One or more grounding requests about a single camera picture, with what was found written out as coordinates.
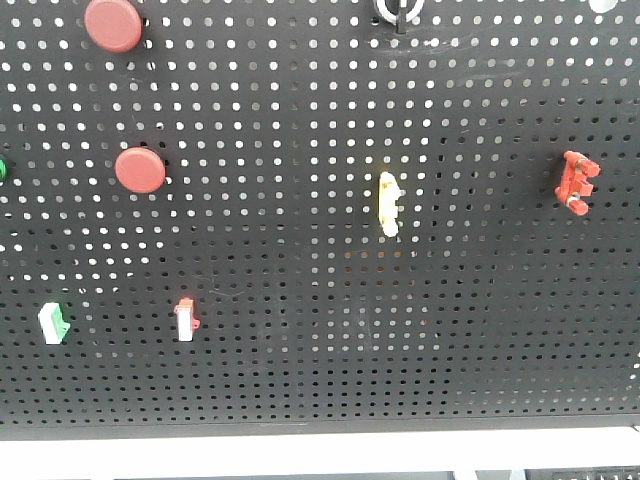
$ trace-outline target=green object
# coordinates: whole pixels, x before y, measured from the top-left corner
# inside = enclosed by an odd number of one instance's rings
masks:
[[[0,155],[0,182],[4,181],[7,178],[7,174],[9,173],[7,169],[7,164],[4,161],[4,157]]]
[[[62,310],[60,309],[59,303],[55,304],[55,308],[51,312],[51,317],[53,318],[53,326],[56,329],[56,334],[58,338],[62,340],[69,331],[69,328],[71,328],[71,324],[65,322],[62,318]]]

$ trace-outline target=white surface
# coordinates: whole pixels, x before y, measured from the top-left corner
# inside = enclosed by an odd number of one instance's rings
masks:
[[[589,0],[589,6],[595,13],[607,13],[613,10],[618,4],[618,0]]]
[[[378,220],[387,237],[398,235],[398,207],[396,201],[402,194],[395,177],[389,172],[380,174],[378,187]]]
[[[632,428],[2,442],[2,479],[513,470],[640,464]]]
[[[44,342],[47,345],[60,345],[62,338],[58,336],[53,320],[53,312],[58,307],[57,303],[45,303],[38,313],[40,327],[44,334]]]
[[[178,340],[190,342],[193,340],[193,326],[191,324],[191,309],[177,308],[178,312]]]

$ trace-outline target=red clip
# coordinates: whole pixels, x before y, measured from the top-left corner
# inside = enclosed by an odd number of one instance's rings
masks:
[[[589,177],[600,174],[600,165],[589,160],[578,152],[568,150],[564,154],[567,163],[564,166],[562,182],[556,188],[556,197],[576,215],[584,215],[589,211],[589,205],[580,197],[589,197],[593,185],[587,182]]]
[[[185,297],[180,300],[180,303],[173,309],[174,313],[178,316],[178,339],[182,342],[190,342],[193,339],[193,332],[200,327],[200,320],[194,317],[194,301],[191,298]],[[189,324],[184,325],[181,322],[183,315],[188,315],[191,319],[189,330]]]

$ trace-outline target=red round button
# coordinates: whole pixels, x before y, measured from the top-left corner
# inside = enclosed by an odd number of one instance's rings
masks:
[[[127,0],[92,0],[84,24],[91,39],[110,52],[127,52],[142,37],[142,19]]]
[[[129,148],[116,160],[116,177],[124,188],[135,193],[155,192],[166,176],[164,162],[148,148]]]

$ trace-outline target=black perforated panel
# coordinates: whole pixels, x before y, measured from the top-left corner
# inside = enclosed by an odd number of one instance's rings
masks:
[[[87,3],[0,3],[3,435],[638,421],[635,2],[427,1],[403,36],[369,0],[140,0],[124,54]],[[155,194],[115,179],[134,145]],[[602,166],[585,217],[569,149]]]

